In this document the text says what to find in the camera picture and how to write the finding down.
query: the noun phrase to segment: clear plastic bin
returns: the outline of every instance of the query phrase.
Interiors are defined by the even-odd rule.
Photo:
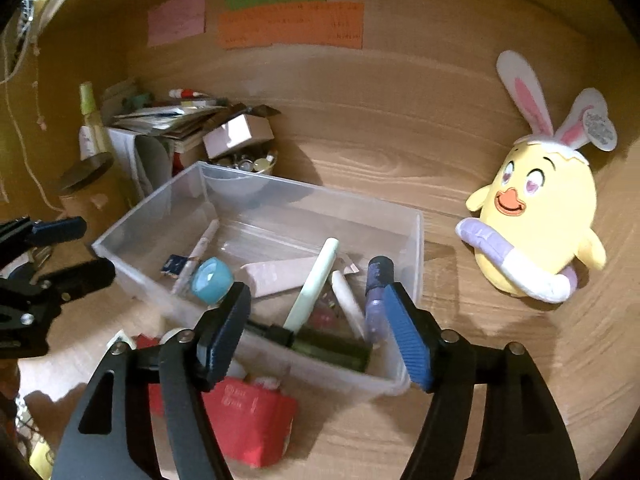
[[[214,218],[220,228],[206,258],[219,257],[236,271],[250,262],[313,256],[329,237],[340,240],[360,272],[348,277],[364,304],[368,261],[391,258],[412,300],[422,292],[422,213],[366,196],[199,162],[141,202],[94,243],[116,267],[121,286],[156,304],[178,326],[194,326],[206,309],[188,292],[172,296],[174,280],[160,273],[170,254],[188,256]],[[298,290],[254,300],[252,317],[283,323]],[[277,374],[356,394],[399,395],[409,377],[393,338],[374,350],[366,374],[296,354],[247,331],[236,355]]]

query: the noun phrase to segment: plush toy eye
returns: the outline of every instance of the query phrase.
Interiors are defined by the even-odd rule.
[[[524,183],[524,193],[534,195],[542,186],[545,185],[545,174],[542,170],[531,170],[527,175]]]
[[[504,168],[504,173],[502,174],[502,184],[506,184],[509,179],[511,178],[511,175],[513,174],[513,169],[514,169],[514,165],[513,165],[513,161],[510,161],[507,164],[507,167]]]

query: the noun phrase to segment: stack of papers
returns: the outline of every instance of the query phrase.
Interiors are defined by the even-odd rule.
[[[114,117],[114,126],[151,136],[184,138],[196,130],[222,106],[161,106],[141,108],[130,114]]]

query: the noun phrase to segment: plush toy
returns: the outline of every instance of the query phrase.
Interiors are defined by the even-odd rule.
[[[472,245],[486,278],[513,296],[561,303],[577,285],[571,261],[602,269],[604,247],[591,223],[596,189],[587,160],[576,150],[592,142],[604,151],[617,142],[607,104],[583,90],[554,133],[542,88],[518,53],[500,54],[497,70],[532,135],[516,140],[494,181],[466,201],[480,218],[465,218],[456,233]]]

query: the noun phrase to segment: plush toy arm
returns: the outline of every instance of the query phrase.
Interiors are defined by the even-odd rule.
[[[591,229],[584,234],[575,256],[590,269],[602,270],[607,263],[607,253],[598,235]]]
[[[471,212],[482,209],[482,204],[484,204],[484,201],[486,200],[490,187],[491,186],[484,186],[478,189],[478,191],[473,192],[471,196],[466,199],[466,208]]]

